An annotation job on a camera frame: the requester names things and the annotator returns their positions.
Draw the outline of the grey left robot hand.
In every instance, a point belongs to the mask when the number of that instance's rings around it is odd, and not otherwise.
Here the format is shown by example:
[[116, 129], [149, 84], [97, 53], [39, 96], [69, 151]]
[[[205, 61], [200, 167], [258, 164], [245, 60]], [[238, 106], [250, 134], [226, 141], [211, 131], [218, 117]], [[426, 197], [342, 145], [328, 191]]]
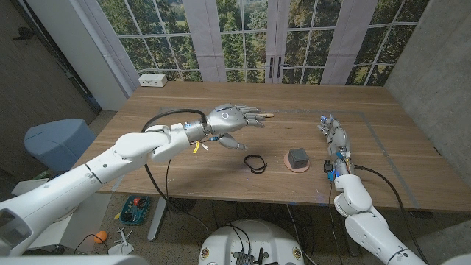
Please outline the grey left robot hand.
[[248, 147], [235, 140], [230, 132], [240, 130], [245, 126], [264, 127], [265, 118], [258, 114], [256, 107], [246, 105], [223, 104], [215, 107], [207, 115], [210, 131], [219, 137], [219, 143], [228, 149], [247, 150]]

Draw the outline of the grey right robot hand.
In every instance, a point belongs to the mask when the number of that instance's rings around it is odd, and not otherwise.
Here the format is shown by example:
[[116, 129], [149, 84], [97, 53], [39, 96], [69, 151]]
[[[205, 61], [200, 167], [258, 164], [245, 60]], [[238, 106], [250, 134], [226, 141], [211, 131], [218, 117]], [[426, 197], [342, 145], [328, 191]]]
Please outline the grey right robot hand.
[[334, 172], [338, 176], [353, 174], [354, 165], [351, 160], [350, 139], [339, 121], [332, 114], [328, 117], [321, 116], [320, 124], [317, 127], [326, 137], [327, 153], [333, 163]]

